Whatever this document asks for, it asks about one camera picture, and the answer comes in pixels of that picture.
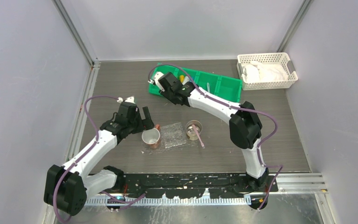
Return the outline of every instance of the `green tray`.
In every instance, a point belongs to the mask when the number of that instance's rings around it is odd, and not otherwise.
[[[242,80],[187,68],[183,68],[183,70],[189,73],[189,75],[194,79],[194,82],[204,90],[207,90],[207,83],[209,83],[210,91],[215,96],[236,103],[240,101]],[[164,65],[157,67],[151,77],[153,78],[154,74],[158,71],[164,74],[171,72],[178,79],[180,75],[185,76],[185,74],[179,71],[179,69],[169,65]],[[149,84],[149,93],[161,96],[159,91],[160,89],[157,86]]]

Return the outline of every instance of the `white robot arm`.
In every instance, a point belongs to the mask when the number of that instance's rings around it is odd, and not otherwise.
[[[44,202],[53,204],[55,186],[70,167],[72,168],[59,186],[56,201],[58,209],[72,216],[80,212],[86,200],[95,194],[105,189],[121,189],[124,185],[124,172],[115,167],[107,166],[95,175],[89,174],[103,156],[129,134],[154,128],[148,108],[144,107],[143,111],[145,119],[141,119],[133,97],[121,102],[113,118],[100,127],[97,139],[94,137],[82,151],[62,166],[53,165],[48,170]]]
[[[236,108],[253,109],[249,102],[234,103],[215,96],[201,87],[198,91],[192,82],[182,84],[172,73],[157,72],[150,83],[160,89],[160,94],[174,104],[186,105],[206,111],[224,121],[230,126],[231,141],[242,149],[246,162],[246,173],[255,179],[256,185],[261,185],[268,175],[264,167],[261,152],[257,154],[260,142],[261,122],[256,114],[239,111]]]

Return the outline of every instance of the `gray wall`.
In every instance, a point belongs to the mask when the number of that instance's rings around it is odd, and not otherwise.
[[[275,52],[302,0],[66,0],[99,60]]]
[[[311,166],[340,223],[358,223],[358,2],[315,1],[286,50],[289,101]]]
[[[51,0],[0,0],[0,224],[41,223],[88,72]]]

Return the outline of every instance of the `white plastic basket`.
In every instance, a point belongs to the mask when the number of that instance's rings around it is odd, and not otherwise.
[[[280,64],[288,74],[287,81],[276,81],[276,82],[258,82],[258,83],[247,83],[243,78],[242,67],[245,64],[249,64],[251,61],[257,61],[264,64]],[[243,81],[243,90],[268,90],[268,89],[287,89],[295,81],[298,80],[296,70],[293,66],[289,55],[286,53],[266,53],[266,54],[247,54],[238,55],[237,63],[238,74],[240,79]]]

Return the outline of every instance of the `metal cup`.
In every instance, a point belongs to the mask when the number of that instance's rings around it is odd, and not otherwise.
[[[142,141],[152,149],[156,149],[161,142],[160,125],[142,133]]]
[[[198,134],[201,134],[202,131],[202,125],[199,121],[197,120],[191,120],[186,124],[186,134],[187,137],[192,140],[195,141],[198,139],[197,134],[195,133],[195,131],[193,130],[193,125],[195,125]]]

